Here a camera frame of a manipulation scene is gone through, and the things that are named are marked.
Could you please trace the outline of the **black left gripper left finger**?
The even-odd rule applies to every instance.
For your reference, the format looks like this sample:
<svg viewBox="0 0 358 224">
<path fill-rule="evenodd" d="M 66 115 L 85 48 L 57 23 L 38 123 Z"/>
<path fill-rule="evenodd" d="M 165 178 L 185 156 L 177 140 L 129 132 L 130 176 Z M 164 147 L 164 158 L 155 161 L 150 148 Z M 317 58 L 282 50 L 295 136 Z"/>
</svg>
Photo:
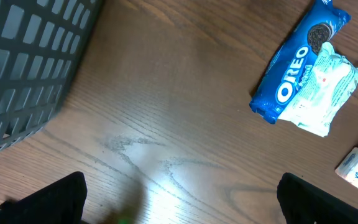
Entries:
<svg viewBox="0 0 358 224">
<path fill-rule="evenodd" d="M 20 200 L 0 204 L 0 224 L 80 224 L 87 197 L 85 176 L 74 172 Z"/>
</svg>

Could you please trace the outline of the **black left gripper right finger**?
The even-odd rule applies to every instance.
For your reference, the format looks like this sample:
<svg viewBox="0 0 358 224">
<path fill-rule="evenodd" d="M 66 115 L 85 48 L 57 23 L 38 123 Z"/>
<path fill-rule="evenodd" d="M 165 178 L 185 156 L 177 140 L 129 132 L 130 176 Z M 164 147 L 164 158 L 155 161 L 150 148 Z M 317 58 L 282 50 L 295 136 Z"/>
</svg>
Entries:
<svg viewBox="0 0 358 224">
<path fill-rule="evenodd" d="M 279 181 L 277 199 L 287 223 L 358 224 L 358 209 L 291 173 Z"/>
</svg>

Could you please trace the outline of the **mint green snack packet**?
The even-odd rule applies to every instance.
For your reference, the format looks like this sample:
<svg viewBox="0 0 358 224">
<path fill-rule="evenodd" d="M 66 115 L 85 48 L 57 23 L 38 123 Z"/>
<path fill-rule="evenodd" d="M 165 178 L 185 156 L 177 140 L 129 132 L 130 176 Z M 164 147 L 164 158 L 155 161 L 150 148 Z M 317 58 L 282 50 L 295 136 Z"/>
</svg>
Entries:
<svg viewBox="0 0 358 224">
<path fill-rule="evenodd" d="M 336 113 L 357 84 L 358 67 L 336 53 L 330 42 L 325 42 L 306 82 L 278 118 L 325 137 Z"/>
</svg>

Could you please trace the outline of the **blue Oreo packet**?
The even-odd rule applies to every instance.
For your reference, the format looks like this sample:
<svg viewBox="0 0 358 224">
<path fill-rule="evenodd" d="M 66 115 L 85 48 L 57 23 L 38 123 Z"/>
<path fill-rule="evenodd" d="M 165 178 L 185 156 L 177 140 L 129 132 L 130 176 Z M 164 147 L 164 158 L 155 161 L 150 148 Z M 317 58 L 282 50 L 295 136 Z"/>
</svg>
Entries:
<svg viewBox="0 0 358 224">
<path fill-rule="evenodd" d="M 249 103 L 251 110 L 275 124 L 306 82 L 322 44 L 350 20 L 351 15 L 332 1 L 316 0 L 272 57 Z"/>
</svg>

